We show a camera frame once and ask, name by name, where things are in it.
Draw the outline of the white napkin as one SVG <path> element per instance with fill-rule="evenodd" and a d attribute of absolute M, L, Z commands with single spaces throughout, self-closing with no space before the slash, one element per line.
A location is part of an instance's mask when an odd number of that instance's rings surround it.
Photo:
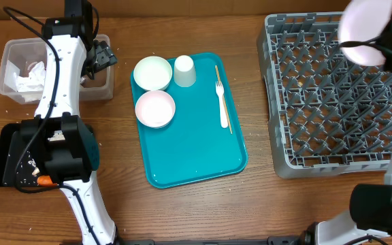
<path fill-rule="evenodd" d="M 3 77 L 4 88 L 10 97 L 20 104 L 38 103 L 42 97 L 46 68 L 43 61 L 32 62 L 26 77 L 20 75 L 20 69 L 8 61 Z"/>

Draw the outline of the white plastic fork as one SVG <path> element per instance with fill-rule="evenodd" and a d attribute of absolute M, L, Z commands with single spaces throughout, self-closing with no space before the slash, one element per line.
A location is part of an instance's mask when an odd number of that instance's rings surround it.
<path fill-rule="evenodd" d="M 221 81 L 216 81 L 216 94 L 218 97 L 218 103 L 219 103 L 219 114 L 220 114 L 220 125 L 222 128 L 227 128 L 228 127 L 228 122 L 227 122 L 227 115 L 226 115 L 226 110 L 223 102 L 223 96 L 224 96 L 224 88 L 221 83 Z"/>

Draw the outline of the rice and peanut scraps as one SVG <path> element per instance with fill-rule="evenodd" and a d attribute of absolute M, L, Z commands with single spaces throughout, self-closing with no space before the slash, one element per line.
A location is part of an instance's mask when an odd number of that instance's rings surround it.
<path fill-rule="evenodd" d="M 29 153 L 26 153 L 19 167 L 16 167 L 18 160 L 18 154 L 9 153 L 5 166 L 5 181 L 12 184 L 14 172 L 16 172 L 16 179 L 21 184 L 35 184 L 40 175 L 35 159 Z"/>

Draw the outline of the orange carrot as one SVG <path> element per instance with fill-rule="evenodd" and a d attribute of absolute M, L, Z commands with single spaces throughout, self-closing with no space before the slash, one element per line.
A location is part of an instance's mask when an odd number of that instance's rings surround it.
<path fill-rule="evenodd" d="M 50 176 L 39 176 L 37 178 L 37 184 L 43 187 L 55 187 L 58 186 L 57 183 L 53 183 Z"/>

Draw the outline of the white round plate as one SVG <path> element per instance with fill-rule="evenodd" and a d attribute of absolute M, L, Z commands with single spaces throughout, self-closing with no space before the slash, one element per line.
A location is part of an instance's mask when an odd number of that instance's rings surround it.
<path fill-rule="evenodd" d="M 352 0 L 343 11 L 338 26 L 340 43 L 365 42 L 378 37 L 392 15 L 392 0 Z M 368 46 L 341 48 L 344 56 L 359 65 L 383 65 L 382 52 Z"/>

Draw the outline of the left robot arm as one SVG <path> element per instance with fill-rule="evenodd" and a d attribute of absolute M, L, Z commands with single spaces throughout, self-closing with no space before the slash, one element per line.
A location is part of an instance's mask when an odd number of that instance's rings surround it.
<path fill-rule="evenodd" d="M 99 145 L 80 118 L 82 76 L 116 64 L 106 42 L 95 38 L 99 15 L 88 1 L 66 1 L 61 18 L 49 18 L 38 33 L 46 43 L 46 78 L 42 98 L 31 120 L 24 120 L 20 136 L 39 172 L 49 177 L 36 193 L 60 190 L 67 198 L 82 232 L 83 244 L 119 244 L 97 181 Z"/>

